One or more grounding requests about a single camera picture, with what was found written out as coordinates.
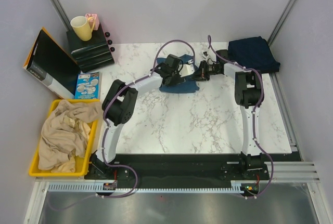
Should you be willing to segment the teal blue t-shirt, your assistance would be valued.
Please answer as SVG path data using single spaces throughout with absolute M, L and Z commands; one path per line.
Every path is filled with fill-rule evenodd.
M 192 60 L 193 57 L 190 55 L 182 55 L 180 56 L 180 59 L 184 62 L 187 63 L 188 61 Z M 159 57 L 157 58 L 157 64 L 163 63 L 166 61 L 166 58 Z M 163 93 L 170 93 L 170 94 L 192 94 L 198 91 L 200 88 L 197 85 L 196 81 L 190 80 L 190 76 L 185 77 L 185 82 L 177 84 L 175 86 L 165 86 L 162 85 L 159 90 Z

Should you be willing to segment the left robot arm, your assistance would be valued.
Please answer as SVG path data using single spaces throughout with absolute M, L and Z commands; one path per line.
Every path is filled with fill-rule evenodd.
M 103 179 L 112 177 L 114 166 L 110 163 L 116 158 L 116 148 L 124 125 L 134 113 L 137 98 L 161 86 L 174 86 L 185 82 L 181 76 L 185 65 L 175 55 L 133 82 L 115 80 L 102 104 L 103 119 L 106 123 L 102 141 L 96 151 L 96 157 L 102 161 L 96 167 L 96 173 Z

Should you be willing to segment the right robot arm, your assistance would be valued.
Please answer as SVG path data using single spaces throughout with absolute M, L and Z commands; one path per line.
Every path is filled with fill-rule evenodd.
M 262 77 L 260 73 L 235 61 L 229 61 L 219 53 L 216 57 L 220 59 L 219 62 L 209 64 L 207 61 L 201 61 L 191 79 L 208 81 L 211 75 L 218 74 L 234 79 L 235 101 L 240 106 L 243 125 L 241 164 L 238 166 L 238 172 L 242 178 L 250 179 L 257 173 L 257 169 L 263 168 L 263 151 L 259 138 L 259 113 L 264 99 Z

